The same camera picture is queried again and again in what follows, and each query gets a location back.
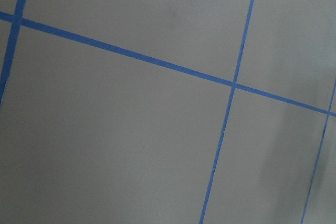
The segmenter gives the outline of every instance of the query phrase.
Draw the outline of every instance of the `thin blue line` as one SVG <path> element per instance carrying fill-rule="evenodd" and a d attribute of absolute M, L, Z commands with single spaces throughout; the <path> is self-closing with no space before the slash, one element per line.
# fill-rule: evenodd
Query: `thin blue line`
<path fill-rule="evenodd" d="M 238 75 L 239 75 L 239 69 L 240 69 L 240 65 L 241 65 L 241 62 L 242 62 L 241 60 L 243 58 L 244 46 L 245 46 L 245 42 L 246 42 L 248 26 L 249 26 L 251 15 L 252 15 L 253 4 L 254 4 L 254 0 L 250 0 L 250 4 L 249 4 L 247 16 L 246 16 L 246 22 L 245 22 L 243 37 L 241 39 L 241 44 L 240 44 L 240 50 L 239 50 L 239 56 L 238 56 L 238 60 L 237 60 L 235 75 L 234 75 L 233 83 L 232 83 L 232 86 L 231 86 L 229 100 L 227 102 L 227 107 L 226 107 L 226 112 L 225 112 L 224 121 L 223 121 L 223 125 L 222 125 L 222 130 L 220 132 L 220 137 L 219 137 L 219 141 L 218 141 L 218 146 L 217 146 L 217 150 L 216 150 L 214 164 L 213 164 L 213 167 L 211 169 L 211 175 L 210 175 L 209 183 L 208 183 L 206 194 L 205 194 L 205 199 L 204 199 L 204 203 L 203 203 L 201 217 L 199 219 L 200 220 L 199 224 L 203 224 L 203 221 L 204 221 L 204 217 L 205 217 L 205 213 L 206 213 L 206 209 L 207 209 L 207 206 L 208 206 L 209 197 L 210 197 L 210 193 L 211 193 L 211 188 L 212 188 L 212 184 L 213 184 L 213 181 L 214 181 L 214 176 L 215 176 L 215 172 L 216 172 L 218 158 L 219 158 L 219 154 L 221 152 L 221 148 L 222 148 L 222 145 L 223 145 L 226 125 L 227 125 L 227 121 L 228 121 L 228 118 L 229 118 L 232 101 L 233 101 L 233 98 L 234 98 L 236 83 L 237 83 L 237 79 L 238 79 Z"/>
<path fill-rule="evenodd" d="M 104 49 L 104 50 L 107 50 L 107 51 L 110 51 L 110 52 L 115 52 L 115 53 L 120 54 L 120 55 L 128 56 L 128 57 L 131 57 L 131 58 L 134 58 L 134 59 L 138 59 L 138 60 L 146 61 L 148 63 L 155 64 L 155 65 L 158 65 L 158 66 L 161 66 L 161 67 L 169 68 L 169 69 L 172 69 L 172 70 L 176 70 L 178 72 L 182 72 L 182 73 L 186 73 L 186 74 L 189 74 L 189 75 L 192 75 L 192 76 L 196 76 L 196 77 L 199 77 L 199 78 L 202 78 L 202 79 L 205 79 L 205 80 L 217 82 L 217 83 L 227 85 L 227 86 L 232 85 L 231 81 L 227 81 L 227 80 L 215 77 L 215 76 L 211 76 L 209 74 L 201 73 L 201 72 L 195 71 L 193 69 L 185 68 L 185 67 L 182 67 L 182 66 L 164 61 L 164 60 L 159 60 L 159 59 L 156 59 L 156 58 L 153 58 L 153 57 L 150 57 L 150 56 L 142 55 L 138 52 L 130 51 L 130 50 L 127 50 L 127 49 L 124 49 L 124 48 L 121 48 L 121 47 L 117 47 L 117 46 L 114 46 L 114 45 L 111 45 L 111 44 L 108 44 L 108 43 L 105 43 L 105 42 L 101 42 L 101 41 L 98 41 L 98 40 L 95 40 L 95 39 L 91 39 L 91 38 L 88 38 L 88 37 L 85 37 L 85 36 L 82 36 L 82 35 L 77 35 L 77 34 L 69 32 L 69 31 L 64 31 L 64 30 L 61 30 L 61 29 L 58 29 L 58 28 L 55 28 L 55 27 L 51 27 L 51 26 L 47 26 L 47 25 L 44 25 L 44 24 L 41 24 L 41 23 L 37 23 L 37 22 L 31 21 L 31 20 L 28 20 L 28 19 L 23 19 L 22 20 L 22 25 L 26 26 L 26 27 L 29 27 L 29 28 L 32 28 L 32 29 L 35 29 L 35 30 L 38 30 L 38 31 L 43 31 L 45 33 L 60 36 L 62 38 L 67 38 L 67 39 L 70 39 L 70 40 L 74 40 L 74 41 L 77 41 L 77 42 L 80 42 L 80 43 L 83 43 L 83 44 L 86 44 L 86 45 L 89 45 L 89 46 L 101 48 L 101 49 Z"/>
<path fill-rule="evenodd" d="M 332 90 L 331 99 L 330 99 L 330 103 L 329 103 L 329 108 L 328 108 L 328 112 L 329 113 L 331 111 L 332 101 L 333 101 L 333 98 L 334 98 L 334 95 L 335 95 L 335 89 L 336 89 L 336 80 L 335 80 L 334 88 Z M 306 215 L 308 201 L 309 201 L 309 197 L 310 197 L 310 193 L 311 193 L 311 188 L 312 188 L 312 185 L 313 185 L 313 182 L 314 182 L 314 179 L 315 179 L 317 167 L 318 167 L 318 164 L 319 164 L 319 158 L 320 158 L 320 154 L 321 154 L 321 150 L 322 150 L 322 146 L 323 146 L 323 142 L 324 142 L 324 136 L 326 134 L 326 129 L 327 129 L 327 125 L 328 125 L 328 119 L 329 119 L 329 114 L 327 114 L 327 116 L 325 117 L 326 121 L 324 123 L 323 132 L 322 132 L 322 136 L 321 136 L 321 142 L 320 142 L 319 150 L 317 152 L 317 157 L 316 157 L 316 160 L 315 160 L 314 170 L 313 170 L 313 173 L 311 175 L 309 190 L 308 190 L 308 193 L 307 193 L 305 207 L 303 209 L 303 213 L 302 213 L 300 224 L 303 224 L 303 221 L 304 221 L 304 218 L 305 218 L 305 215 Z"/>
<path fill-rule="evenodd" d="M 12 22 L 13 21 L 13 15 L 0 11 L 0 19 L 2 19 L 4 21 Z"/>
<path fill-rule="evenodd" d="M 4 21 L 7 21 L 7 22 L 11 22 L 11 20 L 13 19 L 13 15 L 0 12 L 0 19 L 4 20 Z M 169 62 L 166 62 L 166 61 L 162 61 L 162 60 L 158 60 L 158 59 L 155 59 L 155 58 L 152 58 L 152 57 L 141 55 L 137 52 L 132 52 L 132 51 L 129 51 L 129 50 L 126 50 L 126 49 L 123 49 L 123 48 L 119 48 L 119 47 L 116 47 L 116 46 L 113 46 L 113 45 L 110 45 L 110 44 L 107 44 L 107 43 L 104 43 L 104 42 L 101 42 L 101 41 L 98 41 L 98 40 L 94 40 L 94 39 L 90 39 L 90 38 L 87 38 L 87 37 L 84 37 L 84 36 L 81 36 L 81 35 L 77 35 L 77 34 L 69 32 L 69 31 L 64 31 L 64 30 L 61 30 L 61 29 L 58 29 L 58 28 L 55 28 L 55 27 L 51 27 L 51 26 L 48 26 L 48 25 L 37 23 L 37 22 L 31 21 L 29 19 L 24 19 L 23 18 L 21 25 L 25 26 L 25 27 L 28 27 L 28 28 L 31 28 L 31 29 L 34 29 L 34 30 L 42 31 L 44 33 L 49 33 L 49 34 L 53 34 L 53 35 L 56 35 L 56 36 L 59 36 L 59 37 L 62 37 L 62 38 L 66 38 L 66 39 L 74 40 L 76 42 L 84 43 L 86 45 L 95 46 L 95 47 L 98 47 L 98 48 L 101 48 L 101 49 L 104 49 L 104 50 L 107 50 L 107 51 L 116 52 L 118 54 L 122 54 L 122 52 L 125 50 L 125 51 L 129 52 L 129 55 L 126 55 L 128 57 L 139 59 L 138 57 L 131 56 L 132 54 L 139 55 L 139 57 L 140 56 L 143 57 L 143 59 L 140 59 L 140 60 L 144 60 L 144 61 L 152 63 L 152 64 L 156 64 L 156 62 L 161 62 L 161 65 L 159 65 L 159 66 L 162 66 L 163 64 L 165 64 L 166 68 L 170 68 L 170 69 L 176 70 L 176 71 L 180 71 L 179 69 L 181 68 L 181 69 L 184 69 L 185 71 L 180 71 L 180 72 L 187 73 L 187 74 L 191 74 L 191 72 L 192 72 L 193 74 L 191 74 L 191 75 L 193 75 L 193 76 L 196 76 L 196 77 L 199 77 L 199 78 L 202 78 L 202 79 L 206 79 L 206 80 L 209 80 L 209 81 L 217 82 L 217 83 L 220 83 L 220 84 L 223 84 L 223 85 L 226 85 L 226 86 L 230 86 L 230 87 L 232 86 L 231 81 L 228 81 L 228 80 L 225 80 L 225 79 L 222 79 L 222 78 L 219 78 L 219 77 L 211 76 L 209 74 L 203 74 L 203 76 L 202 76 L 202 73 L 197 72 L 197 71 L 192 70 L 192 69 L 184 68 L 184 67 L 181 67 L 179 65 L 175 65 L 175 64 L 172 64 L 172 63 L 169 63 Z M 320 112 L 320 113 L 323 113 L 323 114 L 328 114 L 327 110 L 320 109 L 318 107 L 311 106 L 311 105 L 308 105 L 308 104 L 305 104 L 305 103 L 302 103 L 302 102 L 298 102 L 298 101 L 295 101 L 295 100 L 291 100 L 291 99 L 288 99 L 288 98 L 284 98 L 284 97 L 281 97 L 279 95 L 272 94 L 272 93 L 269 93 L 269 92 L 266 92 L 266 91 L 251 88 L 251 87 L 239 84 L 239 83 L 236 83 L 235 88 L 240 89 L 240 90 L 244 90 L 244 91 L 247 91 L 247 92 L 251 92 L 251 93 L 254 93 L 254 94 L 262 95 L 264 97 L 269 97 L 269 98 L 272 98 L 272 99 L 275 99 L 275 100 L 278 100 L 278 101 L 282 101 L 282 102 L 285 102 L 285 103 L 300 106 L 302 108 L 306 108 L 306 109 L 309 109 L 309 110 L 314 110 L 314 111 L 317 111 L 317 112 Z M 329 115 L 336 117 L 336 113 L 333 113 L 333 112 L 330 112 Z"/>
<path fill-rule="evenodd" d="M 15 12 L 12 20 L 11 31 L 9 33 L 6 54 L 4 58 L 4 63 L 2 66 L 2 72 L 0 76 L 0 106 L 2 104 L 3 95 L 6 88 L 6 83 L 11 72 L 11 66 L 13 63 L 13 57 L 16 47 L 17 38 L 20 32 L 20 25 L 22 21 L 23 10 L 25 8 L 26 0 L 17 0 L 15 6 Z M 9 18 L 5 13 L 1 14 L 4 18 Z"/>

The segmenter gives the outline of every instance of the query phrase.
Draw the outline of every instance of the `vertical blue line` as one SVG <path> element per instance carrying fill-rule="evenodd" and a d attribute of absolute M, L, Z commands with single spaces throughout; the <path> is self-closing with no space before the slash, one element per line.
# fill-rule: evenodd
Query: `vertical blue line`
<path fill-rule="evenodd" d="M 310 197 L 310 193 L 311 193 L 311 188 L 312 188 L 312 185 L 313 185 L 313 182 L 314 182 L 314 179 L 315 179 L 317 167 L 318 167 L 318 164 L 319 164 L 320 154 L 321 154 L 321 150 L 322 150 L 322 146 L 323 146 L 323 142 L 324 142 L 324 136 L 326 134 L 326 129 L 327 129 L 327 125 L 328 125 L 328 119 L 329 119 L 329 115 L 330 115 L 330 111 L 331 111 L 332 101 L 333 101 L 333 98 L 334 98 L 334 95 L 335 95 L 335 89 L 336 89 L 336 80 L 335 80 L 334 88 L 333 88 L 332 94 L 331 94 L 331 99 L 330 99 L 329 108 L 328 108 L 328 114 L 325 117 L 326 121 L 324 123 L 323 132 L 322 132 L 322 136 L 321 136 L 321 142 L 320 142 L 319 150 L 317 152 L 313 173 L 311 175 L 310 185 L 309 185 L 309 189 L 308 189 L 308 193 L 307 193 L 307 197 L 306 197 L 306 203 L 305 203 L 305 207 L 303 209 L 300 224 L 303 224 L 303 221 L 304 221 L 304 218 L 305 218 L 305 215 L 306 215 L 308 201 L 309 201 L 309 197 Z"/>
<path fill-rule="evenodd" d="M 247 16 L 246 16 L 246 22 L 245 22 L 243 37 L 241 39 L 241 44 L 240 44 L 240 50 L 239 50 L 235 75 L 234 75 L 233 83 L 232 83 L 232 86 L 231 86 L 231 92 L 230 92 L 229 100 L 228 100 L 228 103 L 227 103 L 227 108 L 226 108 L 224 121 L 223 121 L 223 125 L 222 125 L 222 130 L 221 130 L 219 141 L 218 141 L 218 146 L 217 146 L 217 150 L 216 150 L 214 164 L 213 164 L 213 167 L 211 169 L 211 175 L 210 175 L 209 183 L 208 183 L 206 194 L 205 194 L 205 199 L 204 199 L 204 203 L 203 203 L 201 217 L 199 219 L 200 220 L 199 224 L 203 224 L 205 213 L 206 213 L 206 208 L 207 208 L 207 205 L 208 205 L 208 202 L 209 202 L 209 197 L 210 197 L 211 188 L 212 188 L 212 184 L 213 184 L 213 180 L 214 180 L 214 176 L 215 176 L 215 172 L 216 172 L 218 158 L 219 158 L 219 154 L 221 152 L 221 148 L 222 148 L 222 144 L 223 144 L 223 140 L 224 140 L 224 133 L 225 133 L 225 130 L 226 130 L 226 125 L 227 125 L 227 121 L 228 121 L 229 114 L 230 114 L 232 100 L 233 100 L 234 93 L 235 93 L 235 88 L 236 88 L 236 83 L 237 83 L 237 79 L 238 79 L 240 65 L 241 65 L 241 62 L 242 62 L 241 60 L 243 58 L 244 46 L 245 46 L 245 42 L 246 42 L 248 26 L 249 26 L 251 15 L 252 15 L 253 4 L 254 4 L 254 0 L 250 0 L 250 4 L 249 4 Z"/>
<path fill-rule="evenodd" d="M 26 0 L 17 0 L 15 6 L 15 12 L 12 20 L 11 31 L 9 33 L 4 63 L 2 66 L 2 72 L 0 76 L 0 106 L 2 104 L 3 95 L 6 88 L 6 83 L 11 72 L 11 66 L 13 63 L 13 57 L 16 47 L 17 38 L 20 32 L 20 26 L 23 16 L 23 10 L 25 8 Z"/>

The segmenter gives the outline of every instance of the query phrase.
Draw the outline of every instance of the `gray floor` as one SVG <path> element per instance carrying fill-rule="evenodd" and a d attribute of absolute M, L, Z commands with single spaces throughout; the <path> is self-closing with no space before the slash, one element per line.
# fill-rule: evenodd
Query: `gray floor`
<path fill-rule="evenodd" d="M 0 0 L 1 64 L 16 1 Z M 198 223 L 249 3 L 27 0 L 25 20 L 175 65 L 23 22 L 0 108 L 0 223 Z M 327 114 L 303 223 L 336 222 L 335 13 L 254 1 L 203 223 L 300 224 Z"/>

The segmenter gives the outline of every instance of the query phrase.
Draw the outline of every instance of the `blue line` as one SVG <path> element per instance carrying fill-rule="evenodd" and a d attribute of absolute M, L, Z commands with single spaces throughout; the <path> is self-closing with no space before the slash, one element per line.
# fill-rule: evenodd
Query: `blue line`
<path fill-rule="evenodd" d="M 290 103 L 290 104 L 293 104 L 293 105 L 296 105 L 296 106 L 299 106 L 299 107 L 302 107 L 302 108 L 306 108 L 306 109 L 309 109 L 309 110 L 314 110 L 314 111 L 317 111 L 317 112 L 320 112 L 320 113 L 323 113 L 323 114 L 328 114 L 329 113 L 327 110 L 323 110 L 323 109 L 320 109 L 318 107 L 314 107 L 314 106 L 311 106 L 311 105 L 308 105 L 308 104 L 305 104 L 305 103 L 302 103 L 302 102 L 297 102 L 297 101 L 294 101 L 294 100 L 290 100 L 290 99 L 281 97 L 281 96 L 276 95 L 276 94 L 272 94 L 272 93 L 268 93 L 268 92 L 261 91 L 261 90 L 258 90 L 258 89 L 250 88 L 248 86 L 241 85 L 241 84 L 238 84 L 238 83 L 236 84 L 236 88 L 244 90 L 244 91 L 248 91 L 248 92 L 251 92 L 251 93 L 254 93 L 254 94 L 262 95 L 263 97 L 269 97 L 269 98 L 272 98 L 272 99 L 275 99 L 275 100 L 278 100 L 278 101 L 282 101 L 282 102 L 285 102 L 285 103 Z"/>
<path fill-rule="evenodd" d="M 13 21 L 13 15 L 0 11 L 0 19 L 2 19 L 4 21 L 12 22 Z"/>
<path fill-rule="evenodd" d="M 335 95 L 335 89 L 336 89 L 336 80 L 335 80 L 334 88 L 332 90 L 328 112 L 331 111 L 332 101 L 333 101 L 333 98 L 334 98 L 334 95 Z M 317 157 L 316 157 L 316 160 L 315 160 L 314 170 L 313 170 L 313 173 L 311 175 L 309 190 L 308 190 L 308 193 L 307 193 L 305 207 L 303 209 L 303 213 L 302 213 L 300 224 L 303 224 L 303 221 L 304 221 L 304 218 L 305 218 L 305 215 L 306 215 L 308 201 L 309 201 L 309 197 L 310 197 L 310 193 L 311 193 L 311 188 L 312 188 L 312 185 L 313 185 L 313 182 L 314 182 L 314 179 L 315 179 L 317 167 L 318 167 L 318 164 L 319 164 L 319 158 L 320 158 L 320 154 L 321 154 L 321 150 L 322 150 L 322 146 L 323 146 L 323 142 L 324 142 L 324 136 L 326 134 L 326 129 L 327 129 L 327 125 L 328 125 L 328 119 L 329 119 L 329 114 L 327 114 L 327 116 L 325 117 L 326 121 L 324 123 L 323 132 L 322 132 L 322 136 L 321 136 L 321 142 L 320 142 L 319 150 L 317 152 Z"/>
<path fill-rule="evenodd" d="M 253 4 L 254 4 L 254 0 L 250 0 L 248 12 L 247 12 L 247 17 L 246 17 L 246 22 L 245 22 L 245 27 L 244 27 L 244 32 L 243 32 L 243 37 L 241 39 L 241 44 L 240 44 L 240 50 L 239 50 L 239 56 L 238 56 L 238 60 L 237 60 L 235 75 L 234 75 L 233 83 L 232 83 L 232 86 L 231 86 L 231 92 L 230 92 L 229 100 L 227 102 L 227 107 L 226 107 L 226 112 L 225 112 L 224 121 L 223 121 L 223 125 L 222 125 L 222 130 L 220 132 L 220 137 L 219 137 L 219 141 L 218 141 L 218 146 L 217 146 L 217 150 L 216 150 L 214 164 L 213 164 L 213 167 L 211 169 L 211 175 L 210 175 L 209 183 L 208 183 L 206 194 L 205 194 L 205 199 L 204 199 L 204 203 L 203 203 L 201 217 L 199 219 L 200 220 L 199 224 L 203 224 L 203 221 L 204 221 L 204 217 L 205 217 L 205 213 L 206 213 L 206 209 L 207 209 L 207 206 L 208 206 L 209 197 L 210 197 L 210 193 L 211 193 L 211 188 L 212 188 L 212 184 L 213 184 L 213 181 L 214 181 L 214 176 L 215 176 L 215 172 L 216 172 L 216 168 L 217 168 L 218 158 L 219 158 L 219 154 L 221 152 L 221 148 L 222 148 L 222 145 L 223 145 L 226 125 L 227 125 L 227 121 L 228 121 L 228 118 L 229 118 L 230 109 L 231 109 L 231 105 L 232 105 L 232 101 L 233 101 L 233 97 L 234 97 L 234 93 L 235 93 L 236 83 L 237 83 L 237 79 L 238 79 L 238 75 L 239 75 L 239 69 L 240 69 L 240 65 L 241 65 L 241 62 L 242 62 L 241 60 L 243 58 L 244 46 L 245 46 L 245 42 L 246 42 L 248 26 L 249 26 L 251 15 L 252 15 Z"/>
<path fill-rule="evenodd" d="M 7 14 L 7 13 L 0 12 L 0 19 L 4 20 L 4 21 L 11 22 L 11 20 L 13 19 L 13 16 L 10 15 L 10 14 Z M 64 30 L 61 30 L 61 29 L 58 29 L 58 28 L 55 28 L 55 27 L 51 27 L 51 26 L 47 26 L 47 25 L 44 25 L 44 24 L 41 24 L 41 23 L 37 23 L 37 22 L 31 21 L 29 19 L 24 19 L 23 18 L 21 25 L 25 26 L 25 27 L 28 27 L 28 28 L 31 28 L 31 29 L 34 29 L 34 30 L 38 30 L 38 31 L 42 31 L 42 32 L 45 32 L 45 33 L 53 34 L 53 35 L 56 35 L 56 36 L 59 36 L 59 37 L 62 37 L 62 38 L 74 40 L 76 42 L 84 43 L 86 45 L 92 45 L 92 46 L 95 46 L 95 47 L 98 47 L 98 48 L 101 48 L 101 49 L 104 49 L 104 50 L 107 50 L 107 51 L 116 52 L 118 54 L 122 54 L 122 52 L 125 50 L 125 51 L 129 52 L 129 55 L 126 55 L 126 56 L 129 56 L 131 58 L 139 59 L 139 57 L 143 57 L 143 59 L 140 59 L 140 60 L 144 60 L 144 61 L 152 63 L 152 64 L 156 64 L 156 62 L 161 62 L 161 64 L 159 64 L 159 66 L 162 66 L 163 64 L 165 64 L 165 67 L 167 67 L 169 69 L 172 69 L 172 70 L 176 70 L 176 71 L 180 71 L 179 69 L 181 68 L 181 69 L 184 69 L 184 71 L 180 71 L 180 72 L 187 73 L 187 74 L 191 74 L 191 72 L 192 72 L 193 74 L 191 74 L 191 75 L 193 75 L 193 76 L 196 76 L 196 77 L 199 77 L 199 78 L 202 78 L 202 79 L 206 79 L 206 80 L 209 80 L 209 81 L 217 82 L 217 83 L 220 83 L 220 84 L 223 84 L 223 85 L 226 85 L 226 86 L 230 86 L 230 87 L 232 86 L 231 81 L 228 81 L 228 80 L 225 80 L 225 79 L 222 79 L 222 78 L 211 76 L 209 74 L 202 74 L 202 73 L 197 72 L 197 71 L 192 70 L 192 69 L 184 68 L 184 67 L 181 67 L 179 65 L 175 65 L 175 64 L 172 64 L 172 63 L 169 63 L 169 62 L 166 62 L 166 61 L 162 61 L 162 60 L 158 60 L 158 59 L 155 59 L 155 58 L 152 58 L 152 57 L 141 55 L 137 52 L 132 52 L 132 51 L 129 51 L 129 50 L 126 50 L 126 49 L 123 49 L 123 48 L 119 48 L 119 47 L 107 44 L 107 43 L 103 43 L 103 42 L 98 41 L 98 40 L 90 39 L 90 38 L 87 38 L 87 37 L 84 37 L 84 36 L 81 36 L 81 35 L 77 35 L 77 34 L 74 34 L 74 33 L 68 32 L 68 31 L 64 31 Z M 247 92 L 251 92 L 251 93 L 254 93 L 254 94 L 262 95 L 264 97 L 269 97 L 269 98 L 272 98 L 272 99 L 275 99 L 275 100 L 278 100 L 278 101 L 282 101 L 282 102 L 285 102 L 285 103 L 300 106 L 302 108 L 306 108 L 306 109 L 309 109 L 309 110 L 314 110 L 314 111 L 317 111 L 317 112 L 320 112 L 320 113 L 323 113 L 323 114 L 328 114 L 327 110 L 320 109 L 318 107 L 311 106 L 311 105 L 308 105 L 308 104 L 305 104 L 305 103 L 302 103 L 302 102 L 298 102 L 298 101 L 295 101 L 295 100 L 291 100 L 291 99 L 288 99 L 288 98 L 284 98 L 284 97 L 281 97 L 279 95 L 275 95 L 275 94 L 272 94 L 272 93 L 269 93 L 269 92 L 266 92 L 266 91 L 254 89 L 254 88 L 251 88 L 251 87 L 239 84 L 239 83 L 236 83 L 235 88 L 240 89 L 240 90 L 244 90 L 244 91 L 247 91 Z M 333 112 L 329 112 L 329 115 L 336 117 L 336 113 L 333 113 Z"/>
<path fill-rule="evenodd" d="M 146 62 L 155 64 L 155 65 L 158 65 L 158 66 L 161 66 L 161 67 L 176 70 L 178 72 L 186 73 L 186 74 L 189 74 L 191 76 L 196 76 L 196 77 L 199 77 L 199 78 L 202 78 L 202 79 L 205 79 L 205 80 L 217 82 L 217 83 L 227 85 L 227 86 L 232 85 L 231 81 L 227 81 L 227 80 L 215 77 L 215 76 L 211 76 L 209 74 L 197 72 L 193 69 L 185 68 L 185 67 L 182 67 L 182 66 L 164 61 L 164 60 L 159 60 L 159 59 L 156 59 L 156 58 L 153 58 L 153 57 L 150 57 L 150 56 L 142 55 L 138 52 L 130 51 L 130 50 L 127 50 L 127 49 L 124 49 L 124 48 L 121 48 L 121 47 L 117 47 L 117 46 L 114 46 L 114 45 L 111 45 L 111 44 L 108 44 L 108 43 L 105 43 L 105 42 L 101 42 L 101 41 L 98 41 L 98 40 L 95 40 L 95 39 L 91 39 L 91 38 L 88 38 L 88 37 L 85 37 L 85 36 L 82 36 L 82 35 L 74 34 L 74 33 L 71 33 L 69 31 L 64 31 L 64 30 L 61 30 L 61 29 L 58 29 L 58 28 L 55 28 L 55 27 L 51 27 L 51 26 L 47 26 L 47 25 L 44 25 L 44 24 L 41 24 L 41 23 L 37 23 L 37 22 L 31 21 L 31 20 L 28 20 L 28 19 L 23 19 L 22 20 L 22 25 L 26 26 L 26 27 L 29 27 L 29 28 L 32 28 L 32 29 L 35 29 L 35 30 L 38 30 L 38 31 L 43 31 L 45 33 L 60 36 L 62 38 L 67 38 L 67 39 L 70 39 L 70 40 L 74 40 L 74 41 L 77 41 L 77 42 L 80 42 L 80 43 L 83 43 L 83 44 L 86 44 L 86 45 L 89 45 L 89 46 L 101 48 L 101 49 L 104 49 L 104 50 L 107 50 L 107 51 L 110 51 L 110 52 L 115 52 L 115 53 L 120 54 L 120 55 L 128 56 L 128 57 L 131 57 L 131 58 L 134 58 L 134 59 L 138 59 L 138 60 L 142 60 L 142 61 L 146 61 Z"/>
<path fill-rule="evenodd" d="M 20 32 L 20 25 L 22 21 L 23 10 L 25 8 L 26 0 L 17 0 L 15 6 L 15 12 L 12 20 L 11 31 L 9 33 L 6 54 L 4 58 L 4 63 L 2 66 L 2 72 L 0 76 L 0 106 L 2 104 L 3 95 L 6 88 L 6 83 L 11 72 L 11 66 L 13 63 L 13 57 L 16 47 L 17 38 Z M 9 18 L 5 13 L 1 14 L 4 18 Z"/>

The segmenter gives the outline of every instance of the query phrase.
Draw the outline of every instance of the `blue grid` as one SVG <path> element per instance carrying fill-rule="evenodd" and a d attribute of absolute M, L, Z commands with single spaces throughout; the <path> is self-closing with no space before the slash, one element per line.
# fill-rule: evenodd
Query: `blue grid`
<path fill-rule="evenodd" d="M 329 116 L 335 116 L 336 117 L 336 113 L 331 112 L 331 107 L 332 107 L 332 102 L 333 102 L 333 97 L 335 95 L 335 90 L 336 90 L 336 81 L 334 83 L 333 86 L 333 91 L 332 91 L 332 95 L 331 95 L 331 99 L 330 99 L 330 103 L 329 103 L 329 107 L 328 110 L 324 110 L 315 106 L 311 106 L 305 103 L 301 103 L 295 100 L 291 100 L 285 97 L 281 97 L 279 95 L 275 95 L 269 92 L 265 92 L 262 90 L 258 90 L 255 88 L 251 88 L 242 84 L 237 83 L 237 79 L 238 79 L 238 74 L 239 74 L 239 69 L 240 69 L 240 64 L 241 64 L 241 60 L 243 58 L 243 52 L 244 52 L 244 45 L 245 45 L 245 41 L 247 38 L 247 32 L 248 32 L 248 26 L 249 26 L 249 22 L 250 22 L 250 18 L 251 18 L 251 14 L 252 14 L 252 9 L 253 9 L 253 4 L 254 4 L 254 0 L 250 0 L 250 4 L 249 4 L 249 9 L 248 9 L 248 13 L 247 13 L 247 17 L 246 17 L 246 22 L 245 22 L 245 28 L 244 28 L 244 32 L 243 32 L 243 37 L 241 39 L 241 45 L 240 45 L 240 50 L 239 50 L 239 55 L 238 55 L 238 60 L 237 60 L 237 65 L 236 65 L 236 70 L 235 70 L 235 74 L 234 74 L 234 78 L 233 81 L 229 81 L 229 80 L 225 80 L 216 76 L 212 76 L 210 74 L 206 74 L 206 73 L 201 73 L 198 71 L 195 71 L 193 69 L 189 69 L 189 68 L 185 68 L 164 60 L 160 60 L 160 59 L 156 59 L 150 56 L 146 56 L 134 51 L 130 51 L 121 47 L 117 47 L 105 42 L 101 42 L 92 38 L 88 38 L 82 35 L 78 35 L 78 34 L 74 34 L 71 33 L 69 31 L 65 31 L 62 29 L 58 29 L 55 27 L 51 27 L 48 25 L 44 25 L 38 22 L 34 22 L 32 20 L 29 19 L 25 19 L 23 18 L 23 12 L 24 12 L 24 7 L 25 7 L 25 3 L 26 0 L 17 0 L 16 2 L 16 7 L 15 7 L 15 12 L 14 15 L 5 13 L 5 12 L 0 12 L 0 20 L 6 21 L 6 22 L 10 22 L 12 23 L 11 25 L 11 29 L 10 29 L 10 33 L 9 33 L 9 38 L 8 38 L 8 43 L 7 43 L 7 47 L 6 47 L 6 53 L 5 53 L 5 58 L 4 58 L 4 62 L 3 62 L 3 67 L 2 67 L 2 72 L 1 72 L 1 76 L 0 76 L 0 106 L 2 105 L 2 100 L 3 100 L 3 96 L 4 96 L 4 92 L 5 92 L 5 87 L 7 84 L 7 80 L 9 78 L 9 74 L 10 74 L 10 70 L 11 70 L 11 66 L 13 63 L 13 58 L 14 58 L 14 53 L 15 53 L 15 47 L 16 47 L 16 42 L 18 39 L 18 35 L 19 35 L 19 31 L 20 31 L 20 27 L 24 26 L 24 27 L 28 27 L 34 30 L 38 30 L 38 31 L 42 31 L 44 33 L 48 33 L 48 34 L 52 34 L 55 36 L 59 36 L 62 38 L 66 38 L 66 39 L 70 39 L 73 41 L 77 41 L 89 46 L 93 46 L 93 47 L 97 47 L 100 49 L 104 49 L 106 51 L 110 51 L 110 52 L 115 52 L 117 54 L 120 55 L 124 55 L 124 56 L 128 56 L 134 59 L 138 59 L 138 60 L 142 60 L 154 65 L 158 65 L 161 67 L 165 67 L 165 68 L 169 68 L 178 72 L 182 72 L 185 74 L 189 74 L 198 78 L 202 78 L 205 80 L 209 80 L 212 82 L 217 82 L 226 86 L 231 87 L 231 91 L 230 91 L 230 95 L 229 95 L 229 99 L 228 99 L 228 104 L 227 104 L 227 108 L 226 108 L 226 112 L 225 112 L 225 116 L 224 116 L 224 121 L 223 121 L 223 126 L 222 126 L 222 131 L 220 134 L 220 138 L 219 138 L 219 142 L 218 142 L 218 147 L 216 150 L 216 154 L 215 154 L 215 159 L 214 159 L 214 164 L 211 170 L 211 175 L 210 175 L 210 179 L 209 179 L 209 183 L 207 186 L 207 191 L 206 191 L 206 195 L 205 195 L 205 199 L 204 199 L 204 204 L 203 204 L 203 208 L 202 208 L 202 213 L 201 213 L 201 217 L 200 217 L 200 223 L 202 224 L 204 221 L 204 217 L 205 217 L 205 213 L 206 213 L 206 208 L 208 205 L 208 201 L 209 201 L 209 196 L 211 194 L 211 188 L 212 188 L 212 183 L 213 183 L 213 179 L 214 179 L 214 175 L 215 175 L 215 171 L 216 171 L 216 166 L 217 166 L 217 162 L 218 162 L 218 158 L 219 158 L 219 154 L 222 148 L 222 144 L 223 144 L 223 140 L 224 140 L 224 135 L 225 135 L 225 129 L 226 129 L 226 125 L 228 122 L 228 118 L 229 118 L 229 113 L 230 113 L 230 108 L 231 108 L 231 104 L 234 98 L 234 92 L 235 89 L 240 89 L 240 90 L 244 90 L 250 93 L 254 93 L 257 95 L 261 95 L 264 97 L 268 97 L 271 99 L 275 99 L 284 103 L 289 103 L 289 104 L 293 104 L 308 110 L 313 110 L 322 114 L 325 114 L 325 123 L 324 123 L 324 127 L 323 127 L 323 132 L 322 132 L 322 136 L 321 136 L 321 141 L 320 141 L 320 145 L 319 145 L 319 149 L 317 152 L 317 157 L 316 157 L 316 161 L 314 164 L 314 168 L 312 171 L 312 176 L 311 176 L 311 181 L 310 181 L 310 186 L 309 186 L 309 190 L 307 193 L 307 197 L 306 197 L 306 202 L 305 202 L 305 206 L 303 209 L 303 213 L 302 213 L 302 217 L 301 217 L 301 221 L 300 224 L 303 224 L 304 222 L 304 218 L 305 218 L 305 214 L 306 214 L 306 210 L 307 210 L 307 205 L 309 202 L 309 198 L 310 198 L 310 193 L 311 193 L 311 188 L 313 185 L 313 181 L 316 175 L 316 171 L 317 171 L 317 167 L 318 167 L 318 162 L 319 162 L 319 158 L 320 158 L 320 154 L 321 154 L 321 150 L 323 147 L 323 141 L 324 141 L 324 136 L 326 133 L 326 128 L 328 125 L 328 119 Z"/>

